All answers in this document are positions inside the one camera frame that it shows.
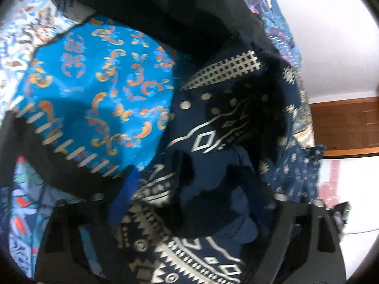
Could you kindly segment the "black garment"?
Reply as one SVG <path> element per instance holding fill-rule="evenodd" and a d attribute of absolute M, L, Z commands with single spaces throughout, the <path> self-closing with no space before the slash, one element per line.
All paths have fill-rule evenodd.
<path fill-rule="evenodd" d="M 240 36 L 253 49 L 278 54 L 263 21 L 244 0 L 69 0 L 146 33 L 197 63 L 205 63 Z"/>

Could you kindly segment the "patchwork bed quilt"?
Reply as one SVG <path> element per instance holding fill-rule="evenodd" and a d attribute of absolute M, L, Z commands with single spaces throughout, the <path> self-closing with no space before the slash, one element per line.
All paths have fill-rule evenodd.
<path fill-rule="evenodd" d="M 246 283 L 317 195 L 276 0 L 48 0 L 1 123 L 2 283 Z"/>

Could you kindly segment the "brown wooden door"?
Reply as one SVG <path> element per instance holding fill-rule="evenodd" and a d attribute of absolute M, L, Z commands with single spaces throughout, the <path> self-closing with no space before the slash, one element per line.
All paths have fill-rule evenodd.
<path fill-rule="evenodd" d="M 378 98 L 358 98 L 310 105 L 316 144 L 325 158 L 378 155 Z"/>

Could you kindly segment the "navy patterned hoodie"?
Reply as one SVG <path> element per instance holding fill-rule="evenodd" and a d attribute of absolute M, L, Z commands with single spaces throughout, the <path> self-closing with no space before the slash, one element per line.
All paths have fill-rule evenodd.
<path fill-rule="evenodd" d="M 324 148 L 292 129 L 299 73 L 243 37 L 200 67 L 133 34 L 70 32 L 37 50 L 1 130 L 1 246 L 32 283 L 59 202 L 137 190 L 114 238 L 137 283 L 242 283 L 275 194 L 317 197 Z"/>

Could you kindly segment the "white wardrobe with hearts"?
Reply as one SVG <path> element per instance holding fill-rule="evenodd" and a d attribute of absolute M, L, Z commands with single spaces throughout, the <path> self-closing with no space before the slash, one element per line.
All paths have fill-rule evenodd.
<path fill-rule="evenodd" d="M 324 159 L 319 171 L 319 197 L 328 207 L 350 204 L 340 242 L 350 278 L 378 237 L 378 156 Z"/>

